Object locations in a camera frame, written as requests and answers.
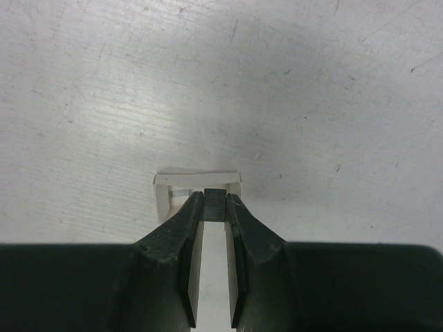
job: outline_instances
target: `scratch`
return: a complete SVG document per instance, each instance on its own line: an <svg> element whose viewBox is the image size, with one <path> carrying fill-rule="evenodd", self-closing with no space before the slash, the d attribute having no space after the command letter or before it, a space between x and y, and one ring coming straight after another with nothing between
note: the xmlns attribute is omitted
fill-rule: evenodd
<svg viewBox="0 0 443 332"><path fill-rule="evenodd" d="M262 156L262 151L258 151L258 152L255 154L254 160L258 160L258 159L260 159L261 156Z"/></svg>
<svg viewBox="0 0 443 332"><path fill-rule="evenodd" d="M306 50L308 49L308 47L306 47L304 44L300 43L299 41L295 40L294 38L291 38L288 34L279 31L278 29L274 28L273 26L268 25L268 27L270 27L272 30L276 31L278 34L282 35L284 38L287 38L291 42L299 45L300 47L303 47Z"/></svg>
<svg viewBox="0 0 443 332"><path fill-rule="evenodd" d="M226 162L230 161L232 158L234 158L237 154L233 154Z"/></svg>
<svg viewBox="0 0 443 332"><path fill-rule="evenodd" d="M312 0L309 0L309 6L308 6L308 9L307 9L308 15L311 12L311 2L312 2ZM306 12L306 7L303 9L303 19L306 21L305 12Z"/></svg>
<svg viewBox="0 0 443 332"><path fill-rule="evenodd" d="M160 7L160 1L157 3L157 7L155 7L155 9L153 10L153 12L154 12L154 13L155 13L155 12L158 12L159 7ZM142 33L142 35L141 35L140 42L137 44L137 47L136 47L136 49L135 49L135 51L134 51L134 54L132 55L131 63L134 63L134 58L136 57L136 54L137 54L137 52L138 52L138 49L140 48L141 43L143 43L143 40L145 39L147 29L151 26L151 22L152 22L152 20L153 20L154 17L156 17L155 14L151 15L151 18L150 18L150 20L148 21L148 23L147 23L147 25L146 25L146 28L144 29L144 31L143 31L143 33Z"/></svg>
<svg viewBox="0 0 443 332"><path fill-rule="evenodd" d="M103 48L105 48L105 44L106 44L106 42L103 43L102 50L100 51L100 55L98 56L97 68L96 68L95 74L96 74L97 71L98 71L98 67L99 67L99 65L100 65L100 60L102 59Z"/></svg>
<svg viewBox="0 0 443 332"><path fill-rule="evenodd" d="M234 25L234 30L233 30L233 35L230 36L230 42L232 43L235 37L235 33L237 32L237 24L238 24L238 19L235 21L235 25Z"/></svg>
<svg viewBox="0 0 443 332"><path fill-rule="evenodd" d="M385 227L380 227L379 229L380 229L380 230L389 230L389 229L391 229L391 228L398 228L398 227L407 228L407 227L410 227L410 226L412 226L412 225L409 224L409 223L407 223L407 224L404 224L404 223L396 223L396 224L393 224L393 225L387 225L387 226L385 226Z"/></svg>
<svg viewBox="0 0 443 332"><path fill-rule="evenodd" d="M187 40L186 43L185 43L185 46L188 45L188 43L189 43L189 41L191 40L192 36L194 36L194 33L191 33L191 36L189 36L188 40Z"/></svg>
<svg viewBox="0 0 443 332"><path fill-rule="evenodd" d="M62 118L58 123L57 123L57 127L60 125L60 123L62 123L65 119L68 118L68 115L66 114L66 112L64 112L64 118Z"/></svg>
<svg viewBox="0 0 443 332"><path fill-rule="evenodd" d="M89 5L90 5L90 4L91 4L91 0L88 0L87 3L86 3L86 6L84 7L83 15L86 14L86 11L89 9Z"/></svg>
<svg viewBox="0 0 443 332"><path fill-rule="evenodd" d="M421 0L416 1L415 3L413 3L412 5L410 5L409 7L407 7L407 9L403 10L402 12L400 12L399 14L397 14L393 19L389 20L388 22L386 22L384 25L382 25L380 28L376 29L373 33L371 33L369 36L367 36L366 38L363 38L361 40L361 42L363 43L365 40L367 40L368 38L370 38L371 36L373 36L373 34L377 33L378 31L380 31L381 29L383 29L385 26L389 25L392 21L394 21L395 19L397 19L398 17L402 16L404 13L406 13L408 10L410 10L413 6L417 5Z"/></svg>
<svg viewBox="0 0 443 332"><path fill-rule="evenodd" d="M84 99L84 101L85 101L85 102L88 102L88 100L86 99L86 97L84 96L84 94L81 92L80 88L79 88L76 84L72 84L72 86L74 87L75 90L77 90L78 94L82 96L82 98ZM91 107L92 107L96 112L98 112L97 108L96 108L92 103L89 103L89 104L91 105ZM64 119L66 119L66 118L67 118L67 114L66 114L66 112L64 112L64 116L65 116Z"/></svg>
<svg viewBox="0 0 443 332"><path fill-rule="evenodd" d="M338 7L340 7L340 0L337 0L337 4L335 6L335 11L334 11L334 16L336 15L336 13L338 12Z"/></svg>
<svg viewBox="0 0 443 332"><path fill-rule="evenodd" d="M30 147L25 148L25 150L29 153L30 159L34 160L33 154L30 152Z"/></svg>
<svg viewBox="0 0 443 332"><path fill-rule="evenodd" d="M442 55L442 54L443 54L443 51L440 52L440 53L438 53L437 55L434 55L432 58L427 59L425 62L422 62L421 64L416 65L414 68L412 68L412 69L410 70L410 72L412 73L412 72L413 72L415 69L417 69L418 67L423 66L424 64L427 64L428 62L430 62L431 60L434 60L436 57L439 57L439 56Z"/></svg>

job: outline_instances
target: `white table surface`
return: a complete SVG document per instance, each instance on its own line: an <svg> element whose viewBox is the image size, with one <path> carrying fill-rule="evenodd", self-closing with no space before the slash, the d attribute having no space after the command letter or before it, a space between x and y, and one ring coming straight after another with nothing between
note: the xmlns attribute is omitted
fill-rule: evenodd
<svg viewBox="0 0 443 332"><path fill-rule="evenodd" d="M0 240L133 242L160 169L238 169L288 240L443 250L443 3L0 4ZM224 234L198 331L228 331Z"/></svg>

